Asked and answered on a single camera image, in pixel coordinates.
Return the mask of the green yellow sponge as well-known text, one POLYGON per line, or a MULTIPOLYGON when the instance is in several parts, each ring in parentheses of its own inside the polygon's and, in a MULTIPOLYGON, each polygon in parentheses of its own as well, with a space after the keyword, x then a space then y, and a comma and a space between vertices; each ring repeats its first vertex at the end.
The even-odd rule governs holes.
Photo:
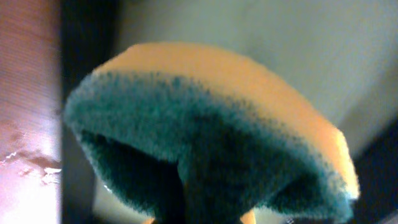
POLYGON ((343 133, 229 50, 133 45, 81 81, 64 119, 105 186, 158 223, 252 223, 256 207, 345 223, 359 197, 343 133))

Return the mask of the small black water tray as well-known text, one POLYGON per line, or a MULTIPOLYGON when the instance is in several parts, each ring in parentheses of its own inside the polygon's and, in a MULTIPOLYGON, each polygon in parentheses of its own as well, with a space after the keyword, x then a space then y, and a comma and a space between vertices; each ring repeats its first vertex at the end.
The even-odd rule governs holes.
POLYGON ((361 187, 354 223, 397 211, 397 2, 62 1, 62 90, 132 44, 184 40, 248 55, 345 134, 361 187))

